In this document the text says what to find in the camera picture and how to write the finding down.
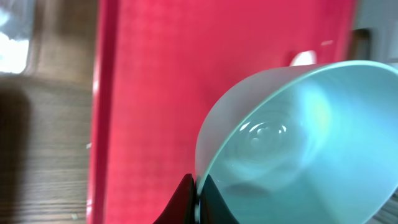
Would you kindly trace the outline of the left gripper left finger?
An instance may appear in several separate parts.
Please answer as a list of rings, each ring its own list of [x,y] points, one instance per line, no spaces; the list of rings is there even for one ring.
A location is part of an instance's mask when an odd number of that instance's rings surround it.
[[[195,224],[196,186],[192,174],[185,174],[154,224]]]

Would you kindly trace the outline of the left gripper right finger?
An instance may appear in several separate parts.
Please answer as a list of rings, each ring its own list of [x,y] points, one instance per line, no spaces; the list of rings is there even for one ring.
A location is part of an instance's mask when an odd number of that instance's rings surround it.
[[[207,175],[199,196],[200,224],[238,224],[211,175]]]

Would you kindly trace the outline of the light blue rice bowl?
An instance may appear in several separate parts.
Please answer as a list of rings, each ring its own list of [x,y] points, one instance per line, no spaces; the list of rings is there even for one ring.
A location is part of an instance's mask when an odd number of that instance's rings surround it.
[[[251,75],[198,134],[197,194],[211,175],[239,223],[366,223],[397,190],[397,70],[369,60]]]

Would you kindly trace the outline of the red plastic tray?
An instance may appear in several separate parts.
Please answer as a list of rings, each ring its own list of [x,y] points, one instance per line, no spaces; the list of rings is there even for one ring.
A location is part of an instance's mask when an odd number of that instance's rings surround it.
[[[235,83],[312,50],[344,60],[353,0],[101,0],[88,223],[153,223]]]

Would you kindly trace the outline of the white plastic spoon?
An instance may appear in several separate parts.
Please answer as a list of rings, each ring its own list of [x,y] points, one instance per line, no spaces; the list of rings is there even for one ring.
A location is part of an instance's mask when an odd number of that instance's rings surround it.
[[[308,50],[300,52],[293,57],[289,66],[304,66],[304,65],[314,65],[317,63],[317,55],[314,50]]]

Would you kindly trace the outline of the grey dishwasher rack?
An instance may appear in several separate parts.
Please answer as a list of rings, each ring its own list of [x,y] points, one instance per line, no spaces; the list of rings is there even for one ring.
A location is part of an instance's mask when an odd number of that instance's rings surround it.
[[[355,29],[370,31],[370,59],[397,66],[397,0],[357,1]]]

